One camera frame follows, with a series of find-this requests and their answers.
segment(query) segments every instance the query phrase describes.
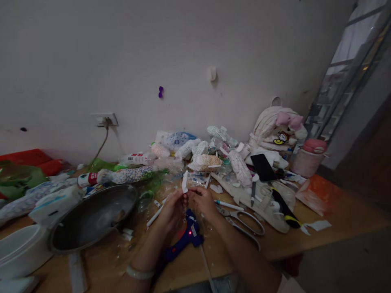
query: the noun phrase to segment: bracelet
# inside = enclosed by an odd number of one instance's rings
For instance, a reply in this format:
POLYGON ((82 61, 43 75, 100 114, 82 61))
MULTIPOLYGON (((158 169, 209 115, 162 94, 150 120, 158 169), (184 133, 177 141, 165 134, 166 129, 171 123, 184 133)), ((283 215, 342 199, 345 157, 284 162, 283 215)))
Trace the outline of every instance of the bracelet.
POLYGON ((135 269, 133 269, 130 264, 127 265, 126 267, 126 273, 131 276, 132 278, 134 279, 138 279, 138 280, 148 280, 150 278, 152 278, 155 274, 155 271, 150 271, 150 272, 140 272, 140 271, 136 271, 135 269))

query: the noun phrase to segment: power cord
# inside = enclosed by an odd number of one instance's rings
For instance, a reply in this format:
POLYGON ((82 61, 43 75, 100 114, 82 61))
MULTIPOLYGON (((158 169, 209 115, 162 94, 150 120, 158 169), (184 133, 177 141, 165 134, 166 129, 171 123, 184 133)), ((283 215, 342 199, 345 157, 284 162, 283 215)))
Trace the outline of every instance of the power cord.
POLYGON ((98 152, 97 152, 97 155, 95 156, 95 158, 90 162, 90 164, 88 165, 88 168, 87 168, 87 172, 90 171, 90 168, 92 166, 92 164, 95 162, 96 158, 99 156, 99 153, 101 152, 103 146, 105 145, 106 141, 107 141, 107 137, 109 135, 109 126, 112 125, 112 121, 110 118, 103 118, 103 126, 106 128, 106 137, 105 137, 105 140, 103 141, 103 144, 101 145, 101 147, 99 148, 98 152))

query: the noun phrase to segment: smartphone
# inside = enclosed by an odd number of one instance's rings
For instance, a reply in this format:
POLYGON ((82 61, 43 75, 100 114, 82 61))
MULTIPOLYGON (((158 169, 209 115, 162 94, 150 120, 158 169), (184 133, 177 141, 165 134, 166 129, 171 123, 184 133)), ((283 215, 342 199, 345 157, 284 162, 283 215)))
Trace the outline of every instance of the smartphone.
POLYGON ((270 182, 278 180, 276 174, 274 173, 264 154, 251 156, 251 160, 254 164, 255 170, 259 175, 259 180, 261 182, 270 182))

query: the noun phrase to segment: yellow stripe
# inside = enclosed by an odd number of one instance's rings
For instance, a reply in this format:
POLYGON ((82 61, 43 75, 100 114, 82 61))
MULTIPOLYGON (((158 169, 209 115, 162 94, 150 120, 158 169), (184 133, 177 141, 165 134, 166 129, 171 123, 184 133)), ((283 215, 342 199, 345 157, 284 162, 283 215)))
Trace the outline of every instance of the yellow stripe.
POLYGON ((295 222, 299 223, 299 225, 301 226, 300 221, 296 220, 295 218, 293 218, 291 216, 284 216, 284 219, 285 219, 285 221, 287 221, 287 220, 295 221, 295 222))

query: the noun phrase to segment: metal bowl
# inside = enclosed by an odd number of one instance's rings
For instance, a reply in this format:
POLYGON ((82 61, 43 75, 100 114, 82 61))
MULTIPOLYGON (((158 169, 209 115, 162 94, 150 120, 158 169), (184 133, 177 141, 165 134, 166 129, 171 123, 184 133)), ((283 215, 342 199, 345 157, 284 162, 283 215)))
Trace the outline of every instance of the metal bowl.
POLYGON ((49 249, 55 254, 69 254, 96 243, 131 213, 136 202, 137 192, 131 185, 98 191, 56 223, 49 237, 49 249))

